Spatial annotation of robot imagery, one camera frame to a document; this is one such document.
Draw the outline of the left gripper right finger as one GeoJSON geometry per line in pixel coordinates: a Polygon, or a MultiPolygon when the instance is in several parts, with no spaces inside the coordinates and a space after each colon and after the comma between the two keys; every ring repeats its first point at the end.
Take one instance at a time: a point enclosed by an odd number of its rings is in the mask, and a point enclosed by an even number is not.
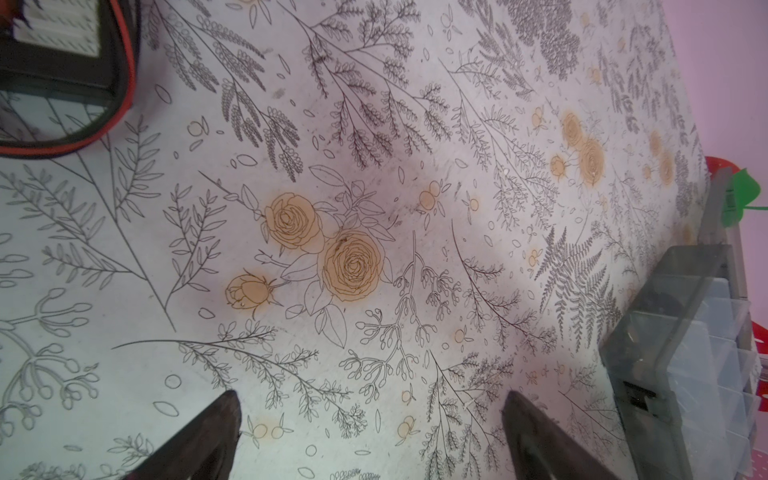
{"type": "Polygon", "coordinates": [[[516,479],[617,479],[518,391],[510,391],[502,426],[516,479]]]}

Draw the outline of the small black framed card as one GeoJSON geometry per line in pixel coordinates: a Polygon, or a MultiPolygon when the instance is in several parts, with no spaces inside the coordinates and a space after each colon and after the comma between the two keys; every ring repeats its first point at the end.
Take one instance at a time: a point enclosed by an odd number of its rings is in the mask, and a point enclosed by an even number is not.
{"type": "Polygon", "coordinates": [[[138,1],[2,2],[2,91],[103,109],[99,117],[58,139],[4,140],[2,156],[62,157],[115,127],[135,96],[141,23],[138,1]]]}

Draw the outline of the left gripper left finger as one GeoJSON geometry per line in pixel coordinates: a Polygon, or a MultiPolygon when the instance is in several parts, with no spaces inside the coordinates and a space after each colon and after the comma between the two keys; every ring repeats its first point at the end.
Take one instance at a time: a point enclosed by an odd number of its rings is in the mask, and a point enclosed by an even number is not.
{"type": "Polygon", "coordinates": [[[229,479],[241,423],[239,397],[227,390],[125,479],[229,479]]]}

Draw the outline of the grey plastic compartment organizer box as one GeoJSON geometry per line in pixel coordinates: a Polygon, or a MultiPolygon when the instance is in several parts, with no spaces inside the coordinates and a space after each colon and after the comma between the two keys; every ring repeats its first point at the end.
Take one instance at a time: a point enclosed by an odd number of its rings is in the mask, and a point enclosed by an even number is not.
{"type": "Polygon", "coordinates": [[[640,479],[744,479],[759,398],[750,303],[722,213],[734,173],[711,183],[696,245],[670,247],[600,348],[640,479]]]}

